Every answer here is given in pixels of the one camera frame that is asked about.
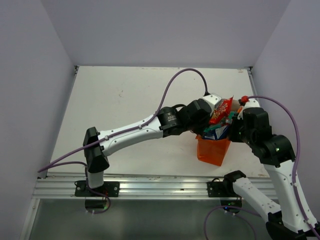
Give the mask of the orange paper bag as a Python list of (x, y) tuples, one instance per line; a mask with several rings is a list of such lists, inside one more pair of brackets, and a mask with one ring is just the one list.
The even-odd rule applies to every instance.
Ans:
[[(231, 112), (238, 112), (240, 104), (237, 100), (232, 100)], [(215, 166), (221, 166), (230, 146), (228, 135), (222, 140), (203, 139), (202, 135), (196, 136), (197, 158), (198, 160)]]

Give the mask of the teal snack packet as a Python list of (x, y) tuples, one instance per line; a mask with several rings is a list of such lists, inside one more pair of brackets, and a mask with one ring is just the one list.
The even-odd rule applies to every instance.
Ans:
[(204, 132), (208, 133), (210, 131), (220, 129), (225, 126), (227, 127), (230, 126), (233, 121), (233, 117), (236, 115), (237, 115), (236, 111), (231, 111), (228, 114), (220, 114), (220, 115), (213, 114), (208, 122), (208, 126), (204, 129)]

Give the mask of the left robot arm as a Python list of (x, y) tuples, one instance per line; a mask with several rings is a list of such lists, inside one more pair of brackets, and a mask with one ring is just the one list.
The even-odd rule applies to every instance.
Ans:
[(200, 134), (209, 123), (214, 108), (215, 104), (200, 98), (188, 105), (163, 107), (150, 117), (115, 130), (88, 128), (83, 140), (87, 192), (95, 197), (103, 193), (104, 171), (110, 166), (108, 156), (144, 141), (179, 136), (187, 131)]

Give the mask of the blue snack packet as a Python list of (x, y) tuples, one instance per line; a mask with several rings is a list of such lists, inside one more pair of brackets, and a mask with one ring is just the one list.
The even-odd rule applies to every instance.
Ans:
[(203, 131), (202, 138), (214, 141), (223, 140), (227, 138), (228, 132), (228, 125), (213, 125)]

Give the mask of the red snack packet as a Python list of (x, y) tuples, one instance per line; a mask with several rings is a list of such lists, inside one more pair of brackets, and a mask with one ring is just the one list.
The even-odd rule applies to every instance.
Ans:
[(223, 118), (227, 117), (232, 108), (233, 96), (230, 98), (223, 98), (218, 106), (214, 108), (211, 118), (209, 120), (210, 125), (219, 124)]

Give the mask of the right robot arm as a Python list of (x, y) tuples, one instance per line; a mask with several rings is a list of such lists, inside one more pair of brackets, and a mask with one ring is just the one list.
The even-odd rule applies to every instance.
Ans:
[(240, 170), (226, 174), (223, 192), (244, 198), (264, 220), (273, 240), (306, 240), (319, 238), (320, 223), (311, 213), (297, 174), (293, 173), (296, 156), (289, 139), (272, 133), (268, 113), (261, 107), (241, 111), (231, 124), (230, 140), (247, 144), (267, 171), (278, 203), (275, 203)]

